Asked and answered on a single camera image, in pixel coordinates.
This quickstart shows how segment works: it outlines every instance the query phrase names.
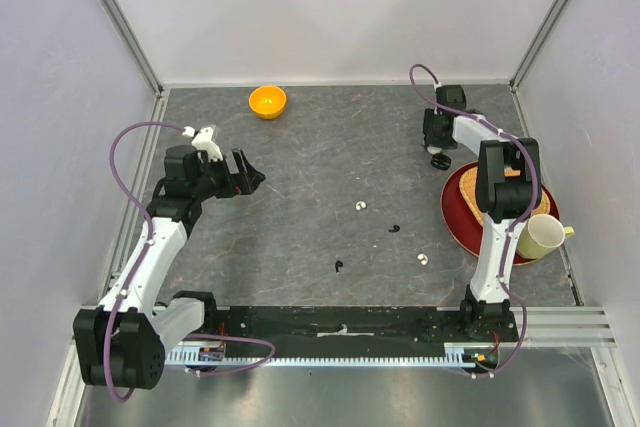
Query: yellow mug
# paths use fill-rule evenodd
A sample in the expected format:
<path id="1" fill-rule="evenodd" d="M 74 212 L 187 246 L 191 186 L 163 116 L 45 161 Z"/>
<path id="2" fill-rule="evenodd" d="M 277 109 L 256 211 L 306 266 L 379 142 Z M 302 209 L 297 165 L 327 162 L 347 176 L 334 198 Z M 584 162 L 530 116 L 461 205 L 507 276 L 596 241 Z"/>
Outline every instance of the yellow mug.
<path id="1" fill-rule="evenodd" d="M 520 234 L 517 250 L 526 259 L 539 259 L 560 247 L 574 233 L 573 227 L 563 226 L 552 215 L 534 215 Z"/>

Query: red plate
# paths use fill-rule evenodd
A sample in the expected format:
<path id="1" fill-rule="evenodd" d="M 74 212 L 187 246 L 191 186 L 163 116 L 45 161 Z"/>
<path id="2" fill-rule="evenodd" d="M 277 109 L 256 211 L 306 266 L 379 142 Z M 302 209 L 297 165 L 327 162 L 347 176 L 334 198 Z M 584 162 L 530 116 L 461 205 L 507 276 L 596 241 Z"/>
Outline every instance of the red plate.
<path id="1" fill-rule="evenodd" d="M 444 222 L 447 224 L 447 228 L 453 238 L 464 247 L 466 250 L 478 256 L 480 253 L 480 243 L 482 241 L 482 226 L 478 223 L 473 216 L 473 212 L 467 205 L 467 202 L 462 197 L 460 192 L 460 177 L 467 170 L 472 169 L 478 165 L 477 162 L 472 162 L 456 170 L 447 183 L 444 184 L 442 189 L 442 197 L 440 198 L 440 206 L 442 207 L 442 216 Z M 558 206 L 556 201 L 551 196 L 551 193 L 546 187 L 542 186 L 544 191 L 549 196 L 550 212 L 549 214 L 560 220 L 560 214 L 558 213 Z M 520 257 L 516 253 L 514 265 L 523 265 L 533 262 L 531 259 L 525 259 Z"/>

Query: cup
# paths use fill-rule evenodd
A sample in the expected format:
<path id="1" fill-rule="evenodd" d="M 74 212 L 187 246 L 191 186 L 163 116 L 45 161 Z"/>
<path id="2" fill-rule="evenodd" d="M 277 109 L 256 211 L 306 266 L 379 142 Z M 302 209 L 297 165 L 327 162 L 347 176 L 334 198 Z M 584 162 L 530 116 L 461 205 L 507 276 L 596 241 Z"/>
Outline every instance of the cup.
<path id="1" fill-rule="evenodd" d="M 574 233 L 573 227 L 563 226 L 551 215 L 534 215 L 520 234 L 517 251 L 525 259 L 539 259 L 560 247 Z"/>

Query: white wall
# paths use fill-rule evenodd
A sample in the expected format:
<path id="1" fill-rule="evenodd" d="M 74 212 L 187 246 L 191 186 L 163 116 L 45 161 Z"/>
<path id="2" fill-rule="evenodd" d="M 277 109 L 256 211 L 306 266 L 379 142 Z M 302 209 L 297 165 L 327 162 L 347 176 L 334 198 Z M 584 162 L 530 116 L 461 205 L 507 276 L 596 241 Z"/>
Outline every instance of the white wall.
<path id="1" fill-rule="evenodd" d="M 571 0 L 521 89 L 578 287 L 612 323 L 640 393 L 640 0 Z"/>
<path id="2" fill-rule="evenodd" d="M 167 83 L 508 79 L 553 0 L 118 0 Z"/>
<path id="3" fill-rule="evenodd" d="M 0 424 L 45 424 L 123 196 L 108 149 L 153 99 L 98 0 L 0 0 Z M 122 145 L 131 173 L 139 141 Z"/>

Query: purple cable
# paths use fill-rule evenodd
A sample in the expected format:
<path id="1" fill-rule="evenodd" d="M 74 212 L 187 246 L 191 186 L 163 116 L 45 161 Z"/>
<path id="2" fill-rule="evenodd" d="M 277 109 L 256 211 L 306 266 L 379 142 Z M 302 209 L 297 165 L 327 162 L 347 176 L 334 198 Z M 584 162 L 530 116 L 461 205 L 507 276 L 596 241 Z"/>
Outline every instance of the purple cable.
<path id="1" fill-rule="evenodd" d="M 111 173 L 113 174 L 113 178 L 116 180 L 118 187 L 120 187 L 120 189 L 124 192 L 124 195 L 126 195 L 128 199 L 131 202 L 133 202 L 133 205 L 135 205 L 136 208 L 142 213 L 145 221 L 147 222 L 147 241 L 150 241 L 153 239 L 153 221 L 151 220 L 151 216 L 147 212 L 147 209 L 144 207 L 142 202 L 136 199 L 135 195 L 131 193 L 131 191 L 127 188 L 127 186 L 124 184 L 124 182 L 120 178 L 120 175 L 118 174 L 118 170 L 116 169 L 115 155 L 116 155 L 116 147 L 118 146 L 118 143 L 120 142 L 120 140 L 122 140 L 122 137 L 124 137 L 127 133 L 131 132 L 134 129 L 138 129 L 140 127 L 152 127 L 152 126 L 168 127 L 170 129 L 175 129 L 180 132 L 184 130 L 183 127 L 180 127 L 174 124 L 168 124 L 165 122 L 138 122 L 137 124 L 130 125 L 126 129 L 124 129 L 122 132 L 120 132 L 117 135 L 117 137 L 113 140 L 113 143 L 111 144 L 111 150 L 109 151 L 109 165 L 111 166 Z M 125 278 L 120 292 L 122 292 L 123 290 L 129 289 L 129 285 L 131 284 L 131 281 L 135 277 L 136 272 L 140 268 L 140 264 L 142 264 L 142 261 L 144 260 L 144 256 L 147 254 L 149 247 L 150 245 L 148 243 L 145 243 L 142 246 L 140 255 L 138 255 L 138 258 L 133 263 L 133 267 L 129 271 L 129 275 L 127 275 L 127 277 Z M 120 306 L 122 305 L 123 300 L 124 300 L 124 296 L 122 295 L 122 293 L 118 293 L 116 297 L 116 301 L 113 305 L 113 308 L 111 309 L 111 313 L 109 314 L 109 319 L 107 320 L 107 328 L 105 331 L 105 338 L 104 338 L 104 347 L 102 350 L 102 363 L 104 364 L 104 379 L 105 379 L 105 383 L 107 384 L 107 389 L 109 390 L 109 394 L 111 395 L 113 400 L 120 403 L 124 403 L 127 400 L 129 400 L 129 398 L 131 398 L 131 394 L 133 394 L 133 389 L 129 389 L 129 391 L 124 395 L 124 397 L 121 397 L 120 394 L 118 394 L 118 391 L 116 390 L 115 385 L 113 385 L 113 374 L 111 373 L 111 336 L 113 335 L 113 328 L 116 322 L 116 316 L 118 314 L 118 310 L 120 310 Z"/>
<path id="2" fill-rule="evenodd" d="M 209 340 L 223 340 L 225 342 L 244 342 L 245 344 L 259 344 L 269 347 L 271 351 L 262 359 L 257 362 L 253 362 L 249 365 L 243 365 L 236 369 L 223 370 L 222 372 L 214 370 L 212 372 L 200 372 L 196 369 L 187 369 L 192 374 L 197 374 L 200 377 L 220 377 L 222 375 L 235 374 L 237 372 L 243 372 L 245 370 L 255 369 L 256 367 L 269 362 L 276 353 L 276 346 L 268 340 L 251 339 L 249 337 L 228 337 L 226 335 L 214 335 L 214 334 L 189 334 L 187 339 L 209 339 Z"/>
<path id="3" fill-rule="evenodd" d="M 486 120 L 486 119 L 484 119 L 482 117 L 479 117 L 479 116 L 477 116 L 475 114 L 470 114 L 469 112 L 465 112 L 465 111 L 461 111 L 461 110 L 457 110 L 457 109 L 452 109 L 451 107 L 447 107 L 446 105 L 439 104 L 438 102 L 436 102 L 435 100 L 430 98 L 428 95 L 425 95 L 420 90 L 420 88 L 418 87 L 418 84 L 416 83 L 415 78 L 413 76 L 413 71 L 418 67 L 423 69 L 423 70 L 425 70 L 427 73 L 429 73 L 429 75 L 431 75 L 431 77 L 433 78 L 433 80 L 434 80 L 434 82 L 436 84 L 439 84 L 440 82 L 439 82 L 438 78 L 435 76 L 435 74 L 431 71 L 431 69 L 429 69 L 426 65 L 414 64 L 414 65 L 411 66 L 411 68 L 409 69 L 409 80 L 411 81 L 411 86 L 413 87 L 413 90 L 415 90 L 416 93 L 423 100 L 426 100 L 427 102 L 432 104 L 434 107 L 436 107 L 438 109 L 442 109 L 445 112 L 449 112 L 451 114 L 460 115 L 462 117 L 467 117 L 469 119 L 475 120 L 476 122 L 478 122 L 480 125 L 485 127 L 490 132 L 498 135 L 499 137 L 503 137 L 503 138 L 507 139 L 509 142 L 511 142 L 513 145 L 515 145 L 517 147 L 517 149 L 522 153 L 522 156 L 524 157 L 524 160 L 527 163 L 527 166 L 529 167 L 529 171 L 531 172 L 531 181 L 532 181 L 532 184 L 533 184 L 533 192 L 531 194 L 531 202 L 529 202 L 529 206 L 522 213 L 522 215 L 520 215 L 520 217 L 518 217 L 511 224 L 509 224 L 509 227 L 507 228 L 508 235 L 507 235 L 506 242 L 504 244 L 504 249 L 502 251 L 502 256 L 500 257 L 500 269 L 498 270 L 498 276 L 499 277 L 504 277 L 504 271 L 505 271 L 506 266 L 507 266 L 507 253 L 509 251 L 509 246 L 511 245 L 511 238 L 512 238 L 510 234 L 513 233 L 516 225 L 518 225 L 520 222 L 525 221 L 529 217 L 531 212 L 533 212 L 533 210 L 535 209 L 536 202 L 538 200 L 538 173 L 536 172 L 535 163 L 533 162 L 533 159 L 531 158 L 531 155 L 529 154 L 529 152 L 527 152 L 527 149 L 525 149 L 524 145 L 522 145 L 522 143 L 516 137 L 514 137 L 513 135 L 508 134 L 506 132 L 503 132 L 502 130 L 498 129 L 495 125 L 493 125 L 491 122 L 489 122 L 488 120 Z M 520 351 L 520 348 L 522 347 L 522 343 L 524 342 L 525 334 L 527 332 L 527 320 L 528 320 L 528 318 L 527 318 L 527 306 L 526 306 L 524 300 L 520 296 L 514 294 L 504 282 L 501 281 L 500 285 L 502 286 L 502 290 L 504 290 L 505 293 L 511 299 L 513 299 L 516 302 L 518 302 L 520 304 L 520 306 L 522 307 L 522 328 L 520 329 L 520 338 L 518 339 L 518 342 L 516 343 L 516 346 L 513 349 L 513 352 L 511 352 L 511 355 L 507 358 L 507 360 L 505 360 L 502 363 L 502 365 L 498 366 L 491 373 L 476 374 L 476 377 L 478 377 L 478 378 L 490 377 L 491 374 L 497 374 L 501 370 L 506 368 L 513 361 L 513 359 L 515 358 L 517 353 Z"/>

